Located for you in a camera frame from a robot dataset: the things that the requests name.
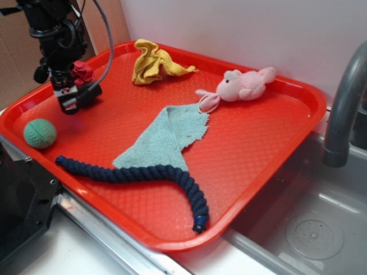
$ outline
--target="yellow cloth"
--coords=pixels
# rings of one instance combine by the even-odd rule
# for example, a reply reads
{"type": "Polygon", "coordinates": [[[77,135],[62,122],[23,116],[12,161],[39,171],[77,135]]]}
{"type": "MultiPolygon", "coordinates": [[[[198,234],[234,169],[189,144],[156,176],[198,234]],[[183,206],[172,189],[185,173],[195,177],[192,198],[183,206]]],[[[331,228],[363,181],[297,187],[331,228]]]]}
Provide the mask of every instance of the yellow cloth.
{"type": "Polygon", "coordinates": [[[159,75],[159,67],[169,76],[182,76],[187,73],[197,72],[195,66],[187,69],[173,62],[168,52],[158,50],[158,45],[148,40],[139,39],[135,48],[142,50],[142,55],[135,62],[132,81],[135,85],[151,84],[153,81],[162,80],[159,75]]]}

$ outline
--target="red cloth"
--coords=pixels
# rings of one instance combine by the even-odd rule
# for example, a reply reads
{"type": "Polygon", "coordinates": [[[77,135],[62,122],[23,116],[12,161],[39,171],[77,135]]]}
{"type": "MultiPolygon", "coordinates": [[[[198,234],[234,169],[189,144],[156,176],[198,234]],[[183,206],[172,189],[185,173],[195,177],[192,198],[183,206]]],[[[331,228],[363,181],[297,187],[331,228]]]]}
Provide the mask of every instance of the red cloth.
{"type": "Polygon", "coordinates": [[[74,68],[71,70],[71,75],[77,87],[95,81],[92,67],[81,61],[75,61],[73,64],[74,68]]]}

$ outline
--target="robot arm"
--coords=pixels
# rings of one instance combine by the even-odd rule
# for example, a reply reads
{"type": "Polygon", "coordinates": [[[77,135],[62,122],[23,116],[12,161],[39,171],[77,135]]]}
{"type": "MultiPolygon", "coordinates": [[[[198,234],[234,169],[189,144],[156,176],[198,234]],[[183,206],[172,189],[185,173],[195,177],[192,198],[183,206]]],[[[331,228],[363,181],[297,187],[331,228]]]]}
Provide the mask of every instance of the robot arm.
{"type": "Polygon", "coordinates": [[[69,0],[17,0],[17,3],[13,10],[24,11],[29,34],[39,40],[43,55],[34,80],[44,83],[50,75],[61,109],[68,115],[75,114],[102,93],[99,85],[90,89],[93,83],[77,88],[71,75],[73,63],[82,58],[87,48],[80,19],[72,22],[67,18],[72,12],[69,0]]]}

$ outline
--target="rope end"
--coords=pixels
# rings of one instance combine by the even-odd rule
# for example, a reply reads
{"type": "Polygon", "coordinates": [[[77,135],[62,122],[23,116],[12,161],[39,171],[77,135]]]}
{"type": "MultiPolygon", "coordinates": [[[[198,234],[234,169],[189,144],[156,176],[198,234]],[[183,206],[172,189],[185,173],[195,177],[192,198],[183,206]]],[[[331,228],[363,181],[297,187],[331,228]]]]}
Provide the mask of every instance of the rope end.
{"type": "Polygon", "coordinates": [[[208,216],[197,216],[194,218],[193,230],[197,233],[203,233],[206,230],[206,222],[208,221],[208,216]]]}
{"type": "Polygon", "coordinates": [[[55,160],[55,163],[56,163],[57,165],[61,165],[64,159],[66,159],[66,157],[64,157],[64,156],[58,156],[58,157],[56,158],[56,160],[55,160]]]}

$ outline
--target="stainless steel sink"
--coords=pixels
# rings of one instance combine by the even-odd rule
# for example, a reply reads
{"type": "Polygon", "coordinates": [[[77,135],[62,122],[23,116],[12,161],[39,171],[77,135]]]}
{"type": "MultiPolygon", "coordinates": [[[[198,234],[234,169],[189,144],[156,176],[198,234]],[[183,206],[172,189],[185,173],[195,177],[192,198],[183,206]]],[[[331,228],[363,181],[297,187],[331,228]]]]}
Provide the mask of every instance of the stainless steel sink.
{"type": "Polygon", "coordinates": [[[224,237],[278,274],[367,274],[367,153],[321,162],[312,133],[224,237]]]}

